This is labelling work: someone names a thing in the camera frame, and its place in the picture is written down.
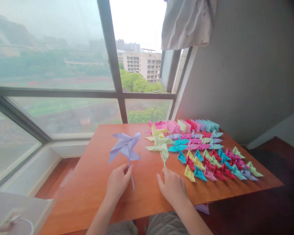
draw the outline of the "left hand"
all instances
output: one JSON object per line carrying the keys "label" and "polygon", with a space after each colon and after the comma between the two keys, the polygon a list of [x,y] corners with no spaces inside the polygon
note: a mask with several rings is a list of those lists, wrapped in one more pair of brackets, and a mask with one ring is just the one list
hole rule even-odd
{"label": "left hand", "polygon": [[118,202],[124,193],[133,172],[133,165],[124,164],[114,169],[108,179],[106,198]]}

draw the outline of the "wall socket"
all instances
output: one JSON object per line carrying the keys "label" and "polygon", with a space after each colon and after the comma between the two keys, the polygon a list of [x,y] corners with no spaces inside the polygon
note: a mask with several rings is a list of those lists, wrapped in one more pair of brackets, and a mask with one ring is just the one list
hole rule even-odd
{"label": "wall socket", "polygon": [[23,214],[22,209],[11,210],[10,213],[7,215],[7,217],[2,221],[0,225],[0,232],[9,232],[13,228],[11,219],[22,214]]}

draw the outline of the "cloudy sky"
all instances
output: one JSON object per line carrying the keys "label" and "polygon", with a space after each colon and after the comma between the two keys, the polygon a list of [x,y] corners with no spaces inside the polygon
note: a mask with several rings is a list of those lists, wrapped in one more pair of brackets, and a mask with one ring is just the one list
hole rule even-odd
{"label": "cloudy sky", "polygon": [[[110,0],[116,39],[161,52],[163,0]],[[55,36],[88,44],[103,37],[96,0],[0,0],[0,15],[38,38]]]}

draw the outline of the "curtain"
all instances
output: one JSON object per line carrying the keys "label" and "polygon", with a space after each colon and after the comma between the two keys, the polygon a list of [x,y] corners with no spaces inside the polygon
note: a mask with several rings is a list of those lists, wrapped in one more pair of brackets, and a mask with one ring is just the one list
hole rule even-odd
{"label": "curtain", "polygon": [[218,0],[168,0],[161,49],[180,50],[209,44]]}

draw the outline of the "floor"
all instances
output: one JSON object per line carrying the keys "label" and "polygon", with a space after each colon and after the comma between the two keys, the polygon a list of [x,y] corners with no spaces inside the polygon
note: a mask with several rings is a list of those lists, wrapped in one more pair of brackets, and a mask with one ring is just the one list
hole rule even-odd
{"label": "floor", "polygon": [[[277,176],[284,187],[265,190],[209,205],[210,216],[200,215],[216,234],[294,234],[294,148],[278,138],[251,150],[251,154]],[[63,159],[42,188],[38,198],[56,198],[79,158]],[[135,221],[145,234],[148,218]],[[84,235],[86,230],[67,235]]]}

